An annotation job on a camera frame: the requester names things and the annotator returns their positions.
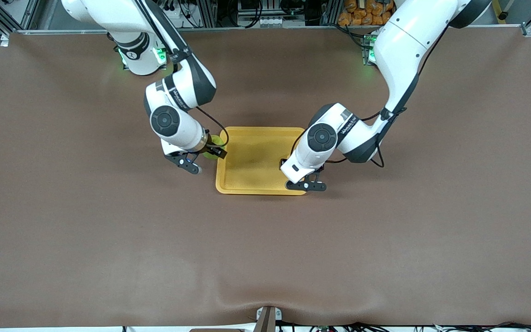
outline tennis ball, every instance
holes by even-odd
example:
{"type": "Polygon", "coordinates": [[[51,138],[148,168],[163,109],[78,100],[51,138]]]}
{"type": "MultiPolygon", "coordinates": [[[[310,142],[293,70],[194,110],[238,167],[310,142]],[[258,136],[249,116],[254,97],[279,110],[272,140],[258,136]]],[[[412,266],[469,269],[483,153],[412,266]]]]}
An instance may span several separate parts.
{"type": "MultiPolygon", "coordinates": [[[[212,144],[213,144],[213,145],[223,145],[224,141],[223,141],[223,139],[222,139],[220,136],[217,136],[217,135],[210,135],[210,137],[212,138],[212,144]]],[[[202,153],[202,155],[203,155],[205,158],[208,158],[208,159],[212,159],[212,160],[216,160],[216,159],[218,159],[218,157],[215,156],[215,155],[213,155],[213,154],[202,153]]]]}

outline table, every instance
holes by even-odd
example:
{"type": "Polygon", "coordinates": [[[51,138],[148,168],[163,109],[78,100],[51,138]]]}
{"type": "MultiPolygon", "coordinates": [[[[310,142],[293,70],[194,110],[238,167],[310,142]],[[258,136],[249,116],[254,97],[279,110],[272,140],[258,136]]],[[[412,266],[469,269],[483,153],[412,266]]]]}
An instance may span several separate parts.
{"type": "MultiPolygon", "coordinates": [[[[367,116],[377,69],[329,29],[184,36],[226,126],[367,116]]],[[[451,30],[386,137],[386,168],[328,166],[328,190],[227,196],[215,163],[162,156],[142,107],[160,73],[104,35],[0,47],[0,326],[531,324],[531,38],[451,30]]],[[[192,111],[213,132],[208,119],[192,111]]]]}

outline yellow tray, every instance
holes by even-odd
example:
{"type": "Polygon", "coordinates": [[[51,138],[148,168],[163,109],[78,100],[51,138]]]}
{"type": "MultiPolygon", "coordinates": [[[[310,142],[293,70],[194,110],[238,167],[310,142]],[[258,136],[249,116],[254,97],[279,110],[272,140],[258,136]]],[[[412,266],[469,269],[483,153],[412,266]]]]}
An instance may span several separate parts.
{"type": "MultiPolygon", "coordinates": [[[[223,194],[302,195],[286,189],[280,159],[304,131],[291,127],[227,127],[227,157],[217,163],[217,190],[223,194]]],[[[221,132],[223,141],[227,138],[221,132]]]]}

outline cable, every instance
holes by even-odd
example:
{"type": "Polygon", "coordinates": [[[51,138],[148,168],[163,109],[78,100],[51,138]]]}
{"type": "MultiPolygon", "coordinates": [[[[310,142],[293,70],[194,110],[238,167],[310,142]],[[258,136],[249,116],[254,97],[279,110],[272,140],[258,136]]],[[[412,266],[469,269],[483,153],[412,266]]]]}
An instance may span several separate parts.
{"type": "Polygon", "coordinates": [[[186,14],[183,12],[183,4],[182,4],[182,2],[181,2],[180,0],[177,0],[177,3],[179,4],[179,11],[181,11],[183,17],[186,18],[186,21],[188,21],[188,23],[190,23],[190,24],[192,25],[193,28],[199,28],[200,25],[195,24],[195,23],[196,23],[196,20],[194,19],[194,15],[193,15],[192,11],[190,10],[190,2],[189,2],[188,0],[186,0],[185,2],[187,3],[186,10],[188,11],[188,15],[189,15],[189,17],[188,17],[188,15],[186,15],[186,14]]]}
{"type": "Polygon", "coordinates": [[[325,160],[325,164],[339,164],[340,162],[344,162],[345,160],[348,160],[348,159],[343,158],[342,160],[325,160]]]}
{"type": "Polygon", "coordinates": [[[375,115],[372,115],[372,116],[368,116],[367,118],[365,119],[362,119],[362,121],[368,121],[368,120],[372,120],[373,118],[377,117],[380,115],[380,112],[377,112],[375,115]]]}
{"type": "Polygon", "coordinates": [[[419,72],[417,73],[417,75],[421,75],[421,72],[423,71],[423,68],[425,68],[425,63],[427,62],[427,59],[430,58],[430,55],[431,53],[434,51],[434,49],[436,48],[436,45],[438,44],[438,42],[440,42],[440,40],[442,39],[442,36],[444,35],[444,33],[446,32],[446,30],[448,30],[448,28],[445,28],[444,31],[442,31],[442,33],[440,34],[440,36],[438,37],[438,39],[436,40],[436,42],[434,43],[434,46],[431,47],[431,50],[430,52],[427,54],[427,56],[425,57],[425,60],[423,60],[423,65],[421,65],[421,69],[419,69],[419,72]]]}
{"type": "MultiPolygon", "coordinates": [[[[257,6],[255,7],[255,16],[253,17],[253,20],[251,20],[251,23],[249,23],[249,25],[244,27],[245,29],[249,29],[253,27],[254,25],[256,25],[257,22],[259,22],[261,18],[261,14],[264,9],[263,3],[261,2],[261,0],[256,0],[256,1],[257,1],[257,6]]],[[[235,0],[229,0],[229,2],[227,3],[227,16],[229,17],[230,23],[232,23],[236,27],[241,27],[240,25],[238,25],[238,23],[236,23],[235,20],[232,19],[232,16],[231,16],[232,13],[234,13],[235,11],[238,11],[238,9],[232,8],[232,4],[234,2],[235,0]]]]}
{"type": "Polygon", "coordinates": [[[290,149],[290,154],[295,151],[296,143],[299,141],[299,139],[301,139],[302,135],[304,135],[305,132],[306,130],[303,130],[303,132],[296,138],[295,143],[292,144],[292,149],[290,149]]]}
{"type": "Polygon", "coordinates": [[[304,9],[298,9],[297,11],[292,10],[290,7],[284,6],[284,2],[288,3],[289,0],[280,0],[280,9],[287,15],[295,16],[301,15],[304,13],[304,9]]]}
{"type": "Polygon", "coordinates": [[[362,38],[363,35],[355,34],[355,33],[351,32],[351,31],[349,31],[349,28],[348,28],[347,26],[345,27],[345,30],[344,30],[342,27],[340,27],[339,25],[337,25],[337,24],[335,24],[335,23],[325,23],[324,25],[328,25],[328,26],[330,26],[330,27],[335,27],[335,28],[337,28],[339,31],[341,31],[341,32],[343,32],[343,33],[345,33],[345,34],[347,34],[347,35],[352,39],[352,42],[354,42],[354,44],[360,46],[361,48],[364,48],[365,50],[371,50],[371,49],[372,49],[372,47],[370,47],[370,46],[360,44],[360,43],[356,40],[356,37],[358,37],[358,38],[362,38]]]}
{"type": "Polygon", "coordinates": [[[207,144],[206,146],[209,147],[209,148],[223,148],[223,147],[225,147],[225,145],[227,145],[228,141],[229,141],[228,131],[225,129],[225,127],[218,120],[216,120],[211,115],[206,113],[200,107],[196,107],[196,109],[198,109],[198,111],[202,112],[204,115],[208,116],[210,118],[210,120],[212,120],[215,124],[217,124],[225,132],[225,135],[227,135],[227,141],[225,141],[223,144],[220,144],[220,145],[207,144]]]}
{"type": "Polygon", "coordinates": [[[364,35],[356,34],[355,32],[350,32],[347,28],[344,29],[340,25],[337,25],[335,23],[325,23],[324,26],[335,27],[339,31],[343,32],[344,34],[352,34],[352,36],[355,36],[358,38],[364,37],[364,35]]]}
{"type": "Polygon", "coordinates": [[[377,146],[377,151],[378,151],[378,157],[380,157],[380,164],[378,164],[374,159],[370,159],[371,162],[373,162],[376,166],[380,167],[380,168],[384,168],[384,159],[382,158],[382,153],[380,152],[380,143],[378,143],[378,136],[377,136],[377,139],[376,139],[376,146],[377,146]]]}

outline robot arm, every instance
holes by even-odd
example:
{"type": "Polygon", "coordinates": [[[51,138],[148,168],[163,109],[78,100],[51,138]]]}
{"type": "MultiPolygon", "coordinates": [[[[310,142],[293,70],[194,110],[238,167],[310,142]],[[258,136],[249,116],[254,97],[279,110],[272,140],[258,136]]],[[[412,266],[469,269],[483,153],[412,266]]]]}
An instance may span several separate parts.
{"type": "MultiPolygon", "coordinates": [[[[449,25],[469,25],[489,4],[488,0],[406,0],[381,28],[374,45],[376,64],[389,90],[380,116],[368,126],[339,103],[322,107],[280,167],[286,177],[307,188],[313,184],[308,176],[319,170],[335,149],[350,162],[372,159],[396,117],[405,110],[425,53],[449,25]]],[[[287,188],[299,187],[288,183],[287,188]]]]}
{"type": "Polygon", "coordinates": [[[183,40],[162,9],[151,0],[62,0],[65,10],[79,21],[97,23],[109,31],[129,69],[138,75],[155,72],[165,61],[157,50],[166,48],[180,69],[145,90],[144,106],[150,126],[160,138],[164,156],[192,174],[201,171],[194,163],[200,153],[224,158],[226,152],[213,145],[211,136],[188,114],[212,101],[216,83],[212,74],[183,40]]]}

